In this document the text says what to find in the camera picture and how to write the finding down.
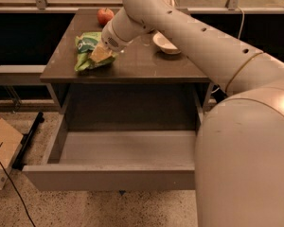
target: cardboard box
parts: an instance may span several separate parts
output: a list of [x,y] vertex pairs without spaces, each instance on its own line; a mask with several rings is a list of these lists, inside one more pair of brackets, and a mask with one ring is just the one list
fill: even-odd
[[[23,135],[14,129],[7,121],[0,117],[0,161],[9,174],[11,166],[21,148]],[[8,177],[0,166],[0,190],[2,190]]]

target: red apple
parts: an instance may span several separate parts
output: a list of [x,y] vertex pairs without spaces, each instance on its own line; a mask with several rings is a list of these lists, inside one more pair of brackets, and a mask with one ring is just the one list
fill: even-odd
[[105,26],[107,22],[109,22],[112,18],[114,18],[115,14],[110,9],[99,9],[97,13],[98,22]]

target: dark brown tabletop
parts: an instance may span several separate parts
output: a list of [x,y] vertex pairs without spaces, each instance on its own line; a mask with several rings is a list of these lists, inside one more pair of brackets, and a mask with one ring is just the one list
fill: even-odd
[[76,36],[83,32],[101,31],[97,9],[80,9],[74,16],[62,40],[41,75],[46,83],[181,83],[209,82],[184,54],[167,55],[143,35],[119,53],[108,65],[76,72]]

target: green plastic bag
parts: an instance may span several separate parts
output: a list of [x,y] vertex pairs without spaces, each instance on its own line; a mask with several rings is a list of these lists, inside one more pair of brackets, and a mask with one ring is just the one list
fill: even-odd
[[76,48],[78,51],[77,63],[75,71],[83,71],[85,69],[94,69],[101,65],[109,64],[115,60],[117,54],[113,52],[112,56],[99,62],[94,62],[90,59],[90,55],[95,49],[97,43],[101,40],[101,32],[85,32],[75,39]]

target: bowl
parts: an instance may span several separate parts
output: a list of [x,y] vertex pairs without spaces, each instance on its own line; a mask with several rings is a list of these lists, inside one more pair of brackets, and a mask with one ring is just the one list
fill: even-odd
[[160,32],[157,32],[152,40],[166,54],[175,55],[181,53],[181,51]]

